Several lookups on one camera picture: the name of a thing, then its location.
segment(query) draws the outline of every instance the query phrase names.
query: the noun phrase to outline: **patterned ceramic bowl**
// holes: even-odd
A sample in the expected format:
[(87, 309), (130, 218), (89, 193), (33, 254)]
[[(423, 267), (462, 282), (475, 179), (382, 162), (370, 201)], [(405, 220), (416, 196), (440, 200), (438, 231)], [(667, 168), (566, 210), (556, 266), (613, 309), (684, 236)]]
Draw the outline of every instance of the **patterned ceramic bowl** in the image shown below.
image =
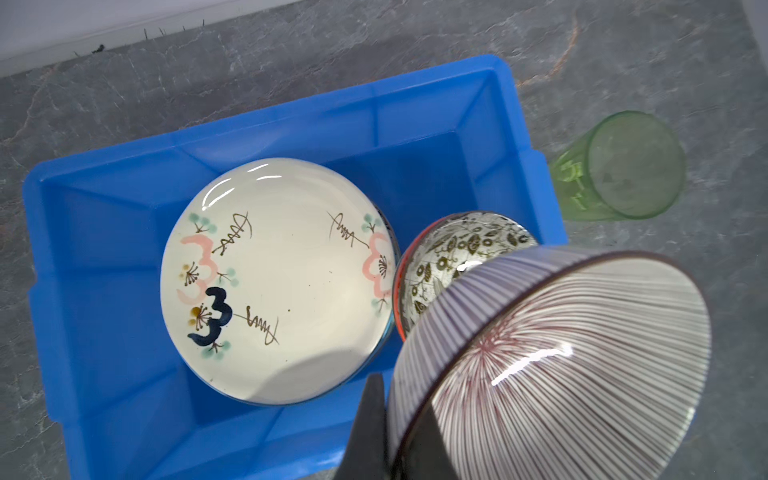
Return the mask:
[(395, 275), (395, 323), (402, 339), (453, 280), (499, 255), (535, 245), (519, 223), (493, 212), (453, 214), (434, 222), (408, 247)]
[(453, 283), (411, 332), (389, 390), (389, 460), (416, 480), (437, 478), (436, 458), (452, 470), (440, 478), (461, 480), (655, 478), (709, 357), (707, 306), (669, 260), (510, 253)]
[(168, 333), (219, 392), (284, 405), (357, 372), (392, 325), (395, 247), (346, 178), (270, 158), (211, 182), (170, 234)]

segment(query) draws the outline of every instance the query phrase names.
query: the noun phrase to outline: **purple striped bowl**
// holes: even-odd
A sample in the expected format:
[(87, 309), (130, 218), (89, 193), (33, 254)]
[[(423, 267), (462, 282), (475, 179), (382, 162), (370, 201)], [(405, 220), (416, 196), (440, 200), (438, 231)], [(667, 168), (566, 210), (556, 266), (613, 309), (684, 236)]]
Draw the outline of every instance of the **purple striped bowl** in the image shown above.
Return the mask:
[(707, 305), (666, 258), (510, 253), (452, 283), (410, 333), (389, 462), (408, 478), (434, 476), (440, 458), (461, 480), (656, 478), (709, 358)]

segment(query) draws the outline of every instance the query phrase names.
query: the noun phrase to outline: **green glass cup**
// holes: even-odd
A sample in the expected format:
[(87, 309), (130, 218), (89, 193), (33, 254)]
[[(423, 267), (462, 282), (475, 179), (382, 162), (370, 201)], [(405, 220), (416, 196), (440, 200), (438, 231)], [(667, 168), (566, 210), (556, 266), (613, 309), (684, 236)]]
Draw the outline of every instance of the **green glass cup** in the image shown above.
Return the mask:
[(674, 204), (685, 182), (677, 135), (653, 115), (605, 118), (550, 165), (566, 220), (641, 220)]

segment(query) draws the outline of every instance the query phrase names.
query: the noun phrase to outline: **floral pattern bowl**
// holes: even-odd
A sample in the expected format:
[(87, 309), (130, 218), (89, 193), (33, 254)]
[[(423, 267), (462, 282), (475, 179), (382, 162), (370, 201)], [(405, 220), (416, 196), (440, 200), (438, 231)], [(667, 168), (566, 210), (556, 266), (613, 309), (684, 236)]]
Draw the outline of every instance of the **floral pattern bowl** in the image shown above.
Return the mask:
[(427, 306), (465, 272), (504, 253), (538, 245), (519, 223), (485, 211), (453, 214), (424, 229), (395, 275), (395, 323), (403, 340)]
[(392, 320), (396, 244), (349, 180), (289, 158), (207, 185), (165, 247), (161, 304), (188, 366), (224, 395), (286, 405), (357, 372)]

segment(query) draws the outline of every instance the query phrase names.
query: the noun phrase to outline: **pink flower pattern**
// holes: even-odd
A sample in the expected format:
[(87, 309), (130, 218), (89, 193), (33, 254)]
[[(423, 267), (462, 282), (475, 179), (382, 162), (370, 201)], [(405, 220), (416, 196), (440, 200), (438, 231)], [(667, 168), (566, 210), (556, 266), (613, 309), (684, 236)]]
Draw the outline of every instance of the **pink flower pattern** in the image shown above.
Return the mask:
[(387, 275), (389, 264), (386, 262), (383, 254), (379, 252), (379, 249), (376, 248), (376, 242), (383, 242), (386, 245), (389, 243), (389, 238), (380, 232), (371, 235), (369, 240), (371, 254), (362, 264), (362, 274), (368, 280), (373, 281), (373, 295), (378, 299), (383, 299), (389, 297), (392, 293), (391, 288), (389, 290), (382, 290), (382, 280)]
[(195, 280), (194, 285), (197, 287), (196, 296), (189, 296), (181, 291), (181, 289), (176, 290), (176, 293), (179, 296), (179, 300), (186, 303), (187, 305), (197, 305), (205, 300), (205, 290), (207, 290), (208, 286), (215, 281), (217, 273), (219, 273), (219, 267), (210, 258), (210, 252), (214, 248), (214, 241), (205, 235), (198, 233), (196, 235), (190, 235), (189, 237), (182, 238), (181, 243), (183, 245), (187, 245), (188, 243), (195, 243), (196, 245), (199, 245), (203, 251), (203, 254), (200, 257), (200, 260), (197, 261), (197, 264), (201, 266), (207, 266), (210, 269), (210, 274), (207, 278), (198, 277), (197, 280)]

